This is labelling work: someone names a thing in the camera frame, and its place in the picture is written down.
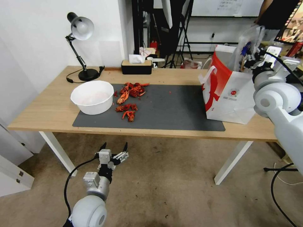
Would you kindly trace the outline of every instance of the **tissue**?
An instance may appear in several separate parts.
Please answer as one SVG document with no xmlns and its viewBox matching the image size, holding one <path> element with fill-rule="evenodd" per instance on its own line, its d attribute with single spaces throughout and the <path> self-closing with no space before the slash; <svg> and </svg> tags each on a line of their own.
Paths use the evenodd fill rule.
<svg viewBox="0 0 303 227">
<path fill-rule="evenodd" d="M 129 63 L 144 63 L 145 57 L 141 55 L 128 55 Z"/>
</svg>

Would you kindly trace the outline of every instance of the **person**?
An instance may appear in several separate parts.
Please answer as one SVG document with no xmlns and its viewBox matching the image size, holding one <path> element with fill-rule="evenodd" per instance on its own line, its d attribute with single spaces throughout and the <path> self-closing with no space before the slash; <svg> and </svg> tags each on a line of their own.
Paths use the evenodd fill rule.
<svg viewBox="0 0 303 227">
<path fill-rule="evenodd" d="M 265 26 L 264 41 L 274 39 L 283 28 L 299 0 L 264 0 L 255 24 Z"/>
</svg>

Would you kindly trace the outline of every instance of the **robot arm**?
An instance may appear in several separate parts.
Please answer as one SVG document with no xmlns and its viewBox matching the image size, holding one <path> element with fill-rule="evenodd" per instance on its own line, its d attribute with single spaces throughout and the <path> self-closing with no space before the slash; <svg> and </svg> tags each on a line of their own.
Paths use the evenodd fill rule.
<svg viewBox="0 0 303 227">
<path fill-rule="evenodd" d="M 73 211 L 63 227 L 101 227 L 103 226 L 107 211 L 106 199 L 109 186 L 112 182 L 112 171 L 116 165 L 128 158 L 128 144 L 119 154 L 111 154 L 111 150 L 105 149 L 104 144 L 96 156 L 100 165 L 98 172 L 86 172 L 83 177 L 86 185 L 87 196 L 80 199 L 74 206 Z"/>
<path fill-rule="evenodd" d="M 256 113 L 273 122 L 278 141 L 303 174 L 303 113 L 297 109 L 301 94 L 296 87 L 286 83 L 289 70 L 285 68 L 286 65 L 293 71 L 299 63 L 296 59 L 282 57 L 273 68 L 266 62 L 262 66 L 257 61 L 253 66 L 252 62 L 247 65 L 253 73 Z"/>
</svg>

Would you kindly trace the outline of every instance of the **plastic basin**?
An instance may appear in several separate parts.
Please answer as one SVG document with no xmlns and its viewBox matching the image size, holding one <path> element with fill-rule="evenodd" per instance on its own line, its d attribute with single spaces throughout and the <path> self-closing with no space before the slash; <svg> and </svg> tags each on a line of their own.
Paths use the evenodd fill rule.
<svg viewBox="0 0 303 227">
<path fill-rule="evenodd" d="M 71 101 L 89 115 L 101 114 L 113 104 L 113 86 L 102 80 L 89 81 L 76 87 L 70 95 Z"/>
</svg>

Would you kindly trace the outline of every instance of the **paper bag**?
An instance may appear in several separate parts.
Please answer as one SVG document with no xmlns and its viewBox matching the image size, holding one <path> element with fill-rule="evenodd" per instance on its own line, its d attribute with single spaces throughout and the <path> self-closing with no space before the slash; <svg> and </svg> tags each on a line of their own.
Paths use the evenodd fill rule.
<svg viewBox="0 0 303 227">
<path fill-rule="evenodd" d="M 234 72 L 226 65 L 235 47 L 217 45 L 208 59 L 210 67 L 200 75 L 206 116 L 208 119 L 247 124 L 255 114 L 253 109 L 252 74 Z"/>
</svg>

